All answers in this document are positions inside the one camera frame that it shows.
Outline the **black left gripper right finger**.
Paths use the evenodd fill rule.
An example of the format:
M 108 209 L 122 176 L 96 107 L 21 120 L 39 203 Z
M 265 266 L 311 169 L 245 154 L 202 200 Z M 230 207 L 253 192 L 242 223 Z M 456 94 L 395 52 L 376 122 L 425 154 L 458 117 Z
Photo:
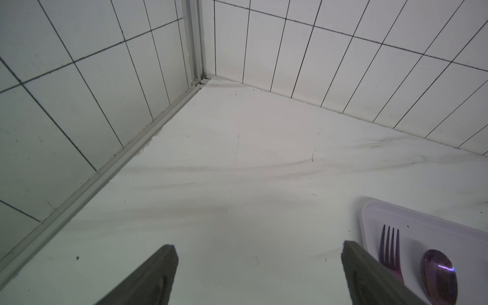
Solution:
M 341 261 L 352 304 L 424 304 L 355 241 L 345 241 Z

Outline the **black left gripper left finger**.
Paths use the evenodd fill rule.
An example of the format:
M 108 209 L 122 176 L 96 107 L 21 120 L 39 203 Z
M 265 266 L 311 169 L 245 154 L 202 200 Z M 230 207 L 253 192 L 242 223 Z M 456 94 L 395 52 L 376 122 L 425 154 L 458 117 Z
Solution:
M 126 277 L 98 304 L 168 304 L 179 258 L 164 245 Z

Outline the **purple metal fork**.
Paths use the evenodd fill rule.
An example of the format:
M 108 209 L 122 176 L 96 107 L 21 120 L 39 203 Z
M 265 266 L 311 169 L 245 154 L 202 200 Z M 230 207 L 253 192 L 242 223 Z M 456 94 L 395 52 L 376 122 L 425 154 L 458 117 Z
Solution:
M 400 232 L 398 229 L 383 226 L 378 259 L 401 284 L 404 284 L 400 264 Z

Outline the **dark purple metal spoon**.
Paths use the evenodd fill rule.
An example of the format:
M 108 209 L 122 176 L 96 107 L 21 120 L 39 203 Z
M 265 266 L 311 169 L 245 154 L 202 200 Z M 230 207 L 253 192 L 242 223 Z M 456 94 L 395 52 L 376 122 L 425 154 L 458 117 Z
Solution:
M 427 250 L 421 258 L 424 291 L 432 304 L 452 304 L 458 300 L 458 280 L 451 260 L 441 251 Z

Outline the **lavender plastic tray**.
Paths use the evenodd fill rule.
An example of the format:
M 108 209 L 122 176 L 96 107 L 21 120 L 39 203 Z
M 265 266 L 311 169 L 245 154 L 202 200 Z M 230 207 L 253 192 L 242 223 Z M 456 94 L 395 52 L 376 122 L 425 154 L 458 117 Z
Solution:
M 453 263 L 458 304 L 487 304 L 487 233 L 387 202 L 373 200 L 360 216 L 363 247 L 378 257 L 382 230 L 400 231 L 400 265 L 406 287 L 429 303 L 421 279 L 421 257 L 429 249 Z

